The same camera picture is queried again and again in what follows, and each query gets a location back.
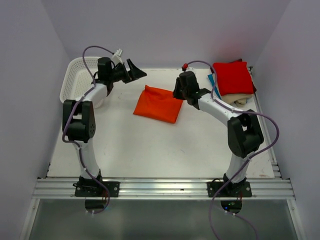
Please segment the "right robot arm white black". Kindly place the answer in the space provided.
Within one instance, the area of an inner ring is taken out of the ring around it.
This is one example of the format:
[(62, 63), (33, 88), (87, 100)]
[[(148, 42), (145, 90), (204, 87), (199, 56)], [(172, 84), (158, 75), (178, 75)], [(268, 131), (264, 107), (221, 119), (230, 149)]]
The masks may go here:
[(205, 112), (227, 128), (227, 144), (232, 152), (229, 167), (224, 174), (223, 192), (235, 196), (246, 181), (247, 161), (258, 151), (264, 136), (254, 111), (248, 113), (212, 97), (211, 91), (200, 88), (196, 75), (185, 71), (176, 78), (173, 97), (187, 101), (190, 106)]

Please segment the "orange t shirt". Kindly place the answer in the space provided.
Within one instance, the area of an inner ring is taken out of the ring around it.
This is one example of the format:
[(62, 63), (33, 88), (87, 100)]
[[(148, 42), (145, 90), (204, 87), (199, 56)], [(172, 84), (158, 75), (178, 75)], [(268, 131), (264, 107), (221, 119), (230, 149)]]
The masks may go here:
[(173, 97), (173, 92), (145, 85), (133, 114), (170, 124), (175, 124), (183, 101)]

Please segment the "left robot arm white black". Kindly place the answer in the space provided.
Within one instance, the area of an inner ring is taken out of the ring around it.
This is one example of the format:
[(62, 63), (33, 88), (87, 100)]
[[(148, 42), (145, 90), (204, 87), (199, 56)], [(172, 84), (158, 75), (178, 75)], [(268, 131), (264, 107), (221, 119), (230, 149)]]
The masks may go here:
[(73, 144), (77, 150), (79, 181), (89, 180), (86, 190), (95, 197), (103, 193), (104, 184), (93, 148), (93, 137), (96, 133), (94, 106), (111, 93), (114, 83), (128, 84), (147, 76), (147, 73), (136, 67), (130, 59), (127, 64), (129, 69), (126, 69), (121, 61), (115, 63), (109, 57), (98, 58), (96, 74), (89, 72), (93, 77), (90, 88), (81, 97), (63, 102), (62, 141)]

